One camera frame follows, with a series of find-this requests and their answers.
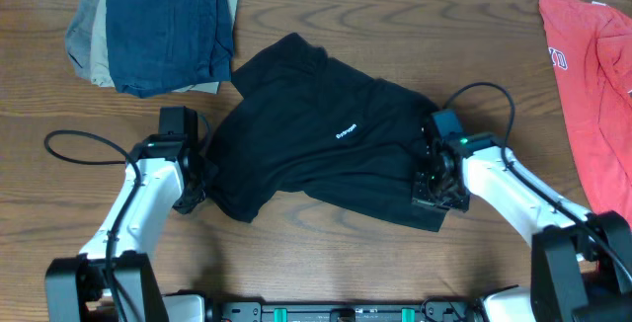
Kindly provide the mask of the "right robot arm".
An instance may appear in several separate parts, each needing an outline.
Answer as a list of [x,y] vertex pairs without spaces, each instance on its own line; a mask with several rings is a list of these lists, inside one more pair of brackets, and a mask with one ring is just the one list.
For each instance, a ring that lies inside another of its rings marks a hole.
[[494,135],[428,124],[430,167],[417,174],[412,203],[465,210],[477,196],[530,248],[531,283],[480,298],[460,321],[628,321],[631,229],[618,213],[594,213],[529,172]]

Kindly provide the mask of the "black t-shirt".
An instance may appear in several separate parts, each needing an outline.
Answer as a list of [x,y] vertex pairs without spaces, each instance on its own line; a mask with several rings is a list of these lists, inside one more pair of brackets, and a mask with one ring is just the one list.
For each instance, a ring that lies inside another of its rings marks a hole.
[[380,220],[438,231],[442,212],[412,202],[426,168],[424,95],[370,77],[298,34],[260,51],[233,73],[241,103],[208,147],[218,172],[209,197],[250,222],[277,192]]

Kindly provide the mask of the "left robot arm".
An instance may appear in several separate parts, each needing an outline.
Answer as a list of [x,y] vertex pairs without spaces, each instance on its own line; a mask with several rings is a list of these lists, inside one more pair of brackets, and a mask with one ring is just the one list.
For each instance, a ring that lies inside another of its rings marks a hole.
[[204,199],[190,185],[207,178],[195,130],[166,129],[124,155],[125,179],[95,235],[45,273],[52,321],[205,321],[203,293],[163,294],[151,257],[171,211],[189,213]]

